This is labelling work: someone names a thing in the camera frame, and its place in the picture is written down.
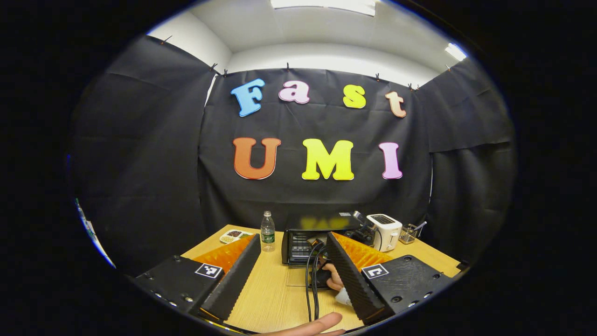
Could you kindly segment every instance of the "food tray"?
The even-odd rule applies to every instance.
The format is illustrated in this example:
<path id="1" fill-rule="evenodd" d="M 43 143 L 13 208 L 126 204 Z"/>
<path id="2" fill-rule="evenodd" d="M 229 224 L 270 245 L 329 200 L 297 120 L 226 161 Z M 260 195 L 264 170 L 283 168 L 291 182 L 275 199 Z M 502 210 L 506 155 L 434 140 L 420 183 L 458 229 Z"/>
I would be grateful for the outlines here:
<path id="1" fill-rule="evenodd" d="M 220 236 L 220 241 L 224 244 L 229 244 L 246 237 L 246 235 L 252 236 L 253 233 L 242 230 L 228 230 Z"/>

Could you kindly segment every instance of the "black fabric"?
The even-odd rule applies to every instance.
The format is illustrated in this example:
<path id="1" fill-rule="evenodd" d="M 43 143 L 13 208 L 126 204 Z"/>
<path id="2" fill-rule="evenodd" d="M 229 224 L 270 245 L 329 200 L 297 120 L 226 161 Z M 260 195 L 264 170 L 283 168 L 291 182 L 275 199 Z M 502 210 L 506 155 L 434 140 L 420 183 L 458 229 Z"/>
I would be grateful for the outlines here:
<path id="1" fill-rule="evenodd" d="M 261 109 L 241 118 L 233 88 L 256 78 L 265 81 L 260 88 Z M 310 87 L 306 104 L 285 102 L 278 93 L 288 80 L 300 80 Z M 344 105 L 347 84 L 365 89 L 363 109 Z M 385 94 L 396 91 L 404 98 L 405 118 L 394 116 Z M 288 216 L 333 214 L 359 210 L 386 213 L 402 222 L 422 220 L 429 202 L 431 162 L 421 107 L 413 91 L 375 78 L 345 72 L 315 69 L 269 69 L 238 72 L 215 80 L 205 107 L 201 127 L 199 160 L 204 222 L 214 231 L 226 224 L 259 227 L 264 210 L 271 210 L 276 229 L 283 230 Z M 251 152 L 251 165 L 261 167 L 263 138 L 278 138 L 276 168 L 262 180 L 240 177 L 234 169 L 232 141 L 249 137 L 257 141 Z M 349 140 L 352 181 L 336 181 L 330 176 L 303 180 L 307 149 L 303 141 L 320 139 L 330 152 L 338 140 Z M 383 179 L 382 142 L 396 142 L 400 179 Z"/>
<path id="2" fill-rule="evenodd" d="M 206 237 L 196 146 L 213 76 L 191 54 L 143 36 L 95 80 L 73 117 L 74 193 L 127 274 Z"/>
<path id="3" fill-rule="evenodd" d="M 417 92 L 433 181 L 423 240 L 475 262 L 503 226 L 516 175 L 513 124 L 499 91 L 465 59 Z"/>

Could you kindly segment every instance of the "wooden table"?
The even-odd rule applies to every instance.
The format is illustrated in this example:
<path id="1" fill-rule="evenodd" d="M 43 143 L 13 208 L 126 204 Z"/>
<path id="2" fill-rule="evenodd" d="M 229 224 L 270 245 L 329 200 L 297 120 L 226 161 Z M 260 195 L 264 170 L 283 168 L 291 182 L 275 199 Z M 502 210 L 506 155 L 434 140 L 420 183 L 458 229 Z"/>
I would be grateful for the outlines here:
<path id="1" fill-rule="evenodd" d="M 220 236 L 232 229 L 260 232 L 259 229 L 227 225 L 182 256 L 192 259 L 221 246 Z M 228 325 L 254 332 L 272 332 L 309 321 L 304 289 L 304 267 L 291 268 L 282 263 L 280 248 L 283 234 L 283 232 L 276 232 L 276 249 L 273 252 L 261 252 L 230 318 L 225 321 Z M 386 253 L 394 258 L 406 254 L 413 255 L 448 277 L 453 277 L 460 271 L 456 268 L 459 264 L 457 260 L 418 239 L 408 245 L 400 243 L 394 250 Z M 336 301 L 337 293 L 334 290 L 318 292 L 319 317 L 332 311 L 341 313 L 342 321 L 333 327 L 333 330 L 350 330 L 363 326 L 351 306 Z M 313 295 L 312 293 L 309 295 L 313 313 Z"/>

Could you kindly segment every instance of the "pink letter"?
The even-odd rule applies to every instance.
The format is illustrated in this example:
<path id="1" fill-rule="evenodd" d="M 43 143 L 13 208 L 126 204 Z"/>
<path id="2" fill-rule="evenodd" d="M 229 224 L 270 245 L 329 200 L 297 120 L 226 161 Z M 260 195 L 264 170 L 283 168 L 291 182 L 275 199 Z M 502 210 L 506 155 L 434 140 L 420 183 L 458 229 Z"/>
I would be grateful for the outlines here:
<path id="1" fill-rule="evenodd" d="M 383 172 L 382 177 L 385 179 L 399 179 L 402 177 L 402 172 L 398 169 L 398 157 L 396 150 L 398 144 L 395 142 L 382 142 L 379 148 L 383 151 L 383 158 L 386 163 L 386 171 Z"/>
<path id="2" fill-rule="evenodd" d="M 299 104 L 305 104 L 309 102 L 309 86 L 305 82 L 301 81 L 287 81 L 284 83 L 284 87 L 278 93 L 280 99 L 287 102 L 297 102 Z"/>

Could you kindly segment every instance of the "clip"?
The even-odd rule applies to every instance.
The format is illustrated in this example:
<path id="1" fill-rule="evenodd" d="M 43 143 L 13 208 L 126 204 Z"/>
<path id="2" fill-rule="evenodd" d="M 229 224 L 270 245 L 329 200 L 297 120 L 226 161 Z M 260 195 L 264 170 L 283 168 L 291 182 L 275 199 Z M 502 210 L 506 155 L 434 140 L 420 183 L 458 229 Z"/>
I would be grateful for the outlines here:
<path id="1" fill-rule="evenodd" d="M 160 42 L 160 44 L 164 44 L 164 42 L 166 42 L 169 38 L 171 38 L 172 35 L 170 35 L 170 37 L 168 37 L 167 39 L 163 40 L 162 42 Z"/>

